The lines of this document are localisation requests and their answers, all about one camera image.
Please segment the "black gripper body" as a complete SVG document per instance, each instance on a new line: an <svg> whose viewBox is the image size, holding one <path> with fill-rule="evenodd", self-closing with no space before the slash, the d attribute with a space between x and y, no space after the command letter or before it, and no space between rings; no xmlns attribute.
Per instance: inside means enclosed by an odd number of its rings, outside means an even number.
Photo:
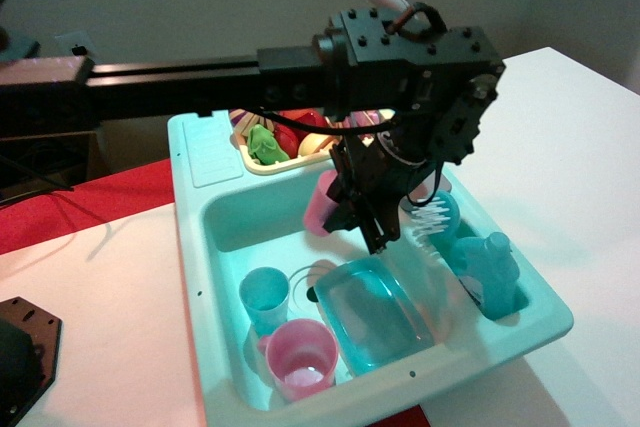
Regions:
<svg viewBox="0 0 640 427"><path fill-rule="evenodd" d="M422 186L433 163L410 159L390 132L376 132L369 142L346 130L330 151L336 176L327 188L333 202L330 217L396 217L402 201L414 208L431 202L433 191Z"/></svg>

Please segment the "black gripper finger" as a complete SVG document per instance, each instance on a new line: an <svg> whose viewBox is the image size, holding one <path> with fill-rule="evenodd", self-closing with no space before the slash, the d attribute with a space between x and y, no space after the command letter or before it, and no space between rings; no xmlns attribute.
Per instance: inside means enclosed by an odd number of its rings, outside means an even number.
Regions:
<svg viewBox="0 0 640 427"><path fill-rule="evenodd" d="M369 253L382 252L389 242L400 237L398 204L383 202L366 205L361 215L360 229Z"/></svg>
<svg viewBox="0 0 640 427"><path fill-rule="evenodd" d="M353 193L352 196L340 195L337 199L327 194L325 206L321 211L322 230L329 234L338 230L351 231L359 228L361 200L362 196L359 193Z"/></svg>

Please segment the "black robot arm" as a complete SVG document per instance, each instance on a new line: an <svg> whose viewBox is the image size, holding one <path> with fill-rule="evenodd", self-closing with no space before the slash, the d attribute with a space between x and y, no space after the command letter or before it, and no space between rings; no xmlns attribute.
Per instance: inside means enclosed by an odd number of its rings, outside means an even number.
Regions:
<svg viewBox="0 0 640 427"><path fill-rule="evenodd" d="M320 109L341 121L390 109L390 120L340 131L331 152L329 231L359 229L368 250L400 236L398 207L424 179L473 150L480 119L496 99L504 63L478 27L450 28L424 3L402 11L349 9L302 47L185 64L95 65L85 57L1 66L4 138L80 132L105 120L241 108L282 121Z"/></svg>

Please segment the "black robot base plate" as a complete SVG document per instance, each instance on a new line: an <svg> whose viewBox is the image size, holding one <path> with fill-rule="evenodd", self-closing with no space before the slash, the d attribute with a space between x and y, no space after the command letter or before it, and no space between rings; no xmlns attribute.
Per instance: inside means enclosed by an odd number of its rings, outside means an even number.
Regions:
<svg viewBox="0 0 640 427"><path fill-rule="evenodd" d="M53 384L62 320L16 296L1 302L1 424L16 426Z"/></svg>

